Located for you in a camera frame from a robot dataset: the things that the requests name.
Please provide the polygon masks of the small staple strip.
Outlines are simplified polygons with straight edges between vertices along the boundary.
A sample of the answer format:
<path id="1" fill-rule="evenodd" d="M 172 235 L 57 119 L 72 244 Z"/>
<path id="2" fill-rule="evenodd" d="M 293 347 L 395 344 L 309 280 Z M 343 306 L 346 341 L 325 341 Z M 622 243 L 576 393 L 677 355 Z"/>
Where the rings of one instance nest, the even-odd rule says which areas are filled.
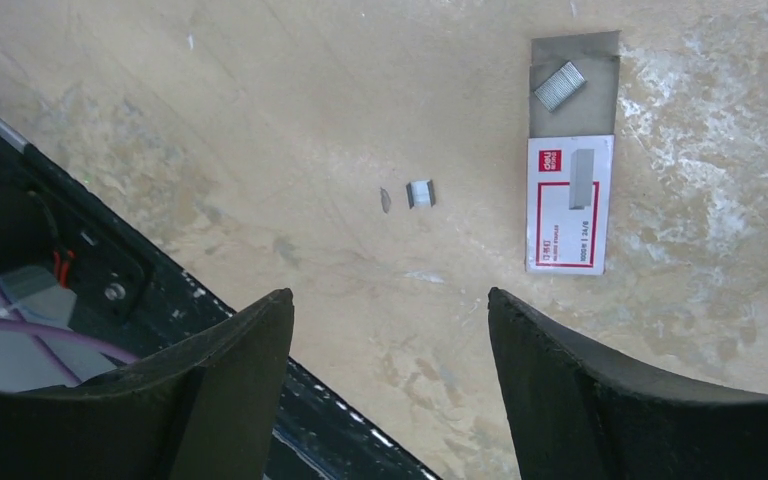
<path id="1" fill-rule="evenodd" d="M 406 194 L 410 209 L 433 207 L 436 204 L 436 194 L 431 179 L 409 182 L 406 185 Z"/>

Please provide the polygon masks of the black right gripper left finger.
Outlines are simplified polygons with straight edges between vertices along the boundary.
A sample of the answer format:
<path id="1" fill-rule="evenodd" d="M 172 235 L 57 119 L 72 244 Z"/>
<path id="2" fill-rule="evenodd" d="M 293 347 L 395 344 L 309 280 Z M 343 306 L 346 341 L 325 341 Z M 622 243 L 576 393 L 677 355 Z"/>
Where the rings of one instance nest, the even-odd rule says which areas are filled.
<path id="1" fill-rule="evenodd" d="M 259 479 L 294 328 L 279 289 L 73 387 L 0 392 L 0 479 Z"/>

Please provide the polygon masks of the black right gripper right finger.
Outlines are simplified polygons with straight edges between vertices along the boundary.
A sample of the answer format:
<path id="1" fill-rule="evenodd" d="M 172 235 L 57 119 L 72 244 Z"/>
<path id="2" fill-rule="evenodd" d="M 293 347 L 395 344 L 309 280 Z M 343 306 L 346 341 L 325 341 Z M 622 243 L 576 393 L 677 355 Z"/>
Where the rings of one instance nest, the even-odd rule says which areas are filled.
<path id="1" fill-rule="evenodd" d="M 524 479 L 768 479 L 768 394 L 646 364 L 488 295 L 489 336 Z"/>

